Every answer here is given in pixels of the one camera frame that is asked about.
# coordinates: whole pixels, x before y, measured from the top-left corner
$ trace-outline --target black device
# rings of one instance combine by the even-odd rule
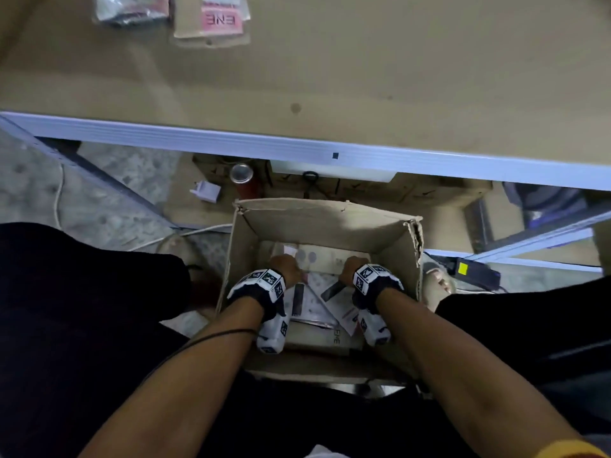
[[[491,269],[486,264],[456,257],[449,259],[445,265],[447,266],[448,275],[457,280],[472,284],[486,291],[500,289],[500,273]]]

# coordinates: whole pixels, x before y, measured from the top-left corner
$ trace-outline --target cardboard box flap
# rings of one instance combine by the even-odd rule
[[[421,231],[421,217],[350,202],[269,198],[239,201],[236,207],[261,240],[377,253],[399,239],[406,228]],[[422,238],[414,241],[421,244]]]

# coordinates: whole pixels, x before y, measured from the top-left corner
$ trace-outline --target hand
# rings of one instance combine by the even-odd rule
[[[287,289],[302,281],[305,282],[304,274],[297,265],[295,257],[289,254],[272,257],[270,259],[270,268],[278,270],[282,274]]]
[[[369,260],[363,259],[363,257],[357,257],[354,255],[352,257],[349,257],[346,263],[344,264],[344,269],[340,275],[340,281],[346,286],[353,288],[355,286],[353,284],[355,271],[361,268],[363,265],[367,265],[368,263]]]

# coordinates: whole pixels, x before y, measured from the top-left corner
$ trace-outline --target black pants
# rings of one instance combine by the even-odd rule
[[[189,292],[176,257],[99,250],[48,226],[0,225],[0,455],[77,456],[142,378],[185,343],[158,321],[179,315]],[[477,311],[499,299],[474,297]],[[449,304],[461,298],[440,310],[460,314]],[[493,335],[480,333],[511,361]],[[413,387],[369,401],[240,372],[201,455],[303,457],[317,443],[351,458],[470,454],[439,406]]]

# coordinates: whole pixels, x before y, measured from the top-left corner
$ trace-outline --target small black square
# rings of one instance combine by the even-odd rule
[[[274,292],[276,293],[276,299],[279,299],[283,292],[282,283],[278,282],[278,284],[274,286]]]
[[[263,275],[263,278],[261,278],[263,281],[265,281],[266,283],[269,284],[275,284],[275,282],[278,281],[278,278],[274,277],[271,273],[267,272]]]
[[[371,275],[373,273],[373,270],[370,269],[369,267],[367,267],[366,269],[364,269],[362,272],[359,272],[359,275],[361,275],[363,278],[368,277],[369,275]]]

